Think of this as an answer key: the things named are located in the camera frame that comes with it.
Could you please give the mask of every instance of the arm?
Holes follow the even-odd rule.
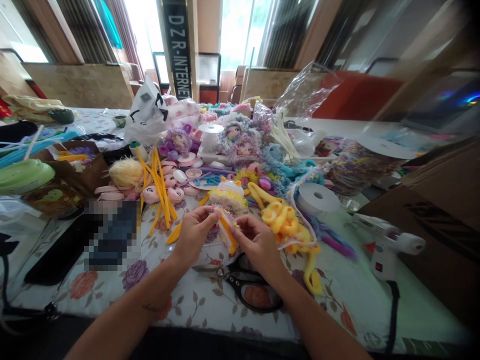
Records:
[[[259,219],[237,219],[242,231],[230,232],[253,267],[281,297],[312,359],[371,359],[289,274],[280,259],[272,230]]]
[[[205,238],[219,218],[216,212],[209,215],[209,206],[186,214],[170,257],[102,313],[66,359],[127,359],[159,317],[177,283],[198,260]]]

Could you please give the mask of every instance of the white glue gun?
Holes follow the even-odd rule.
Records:
[[[375,251],[370,270],[379,279],[395,280],[397,253],[418,255],[425,248],[425,240],[411,233],[400,233],[399,228],[378,217],[355,214],[352,221],[374,236]]]

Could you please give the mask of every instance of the ribbon spool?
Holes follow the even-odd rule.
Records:
[[[302,213],[316,218],[323,213],[338,210],[340,200],[333,191],[325,186],[314,182],[305,182],[298,190],[296,206]]]
[[[362,136],[352,141],[340,155],[326,164],[325,179],[333,182],[337,194],[358,195],[374,180],[379,180],[397,170],[415,153],[386,140]]]
[[[224,127],[218,124],[202,124],[198,127],[202,132],[201,144],[198,152],[203,155],[217,155],[221,151],[220,133]]]

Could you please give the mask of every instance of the yellow cloth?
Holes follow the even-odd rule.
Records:
[[[19,118],[31,121],[33,123],[54,123],[48,112],[50,110],[68,109],[60,100],[41,99],[31,96],[5,95],[2,97],[10,106],[11,117],[15,120]]]

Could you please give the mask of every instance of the white plastic bag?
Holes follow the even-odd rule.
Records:
[[[153,81],[146,76],[126,118],[125,143],[138,141],[144,146],[153,145],[159,134],[171,126],[168,114],[166,102]]]

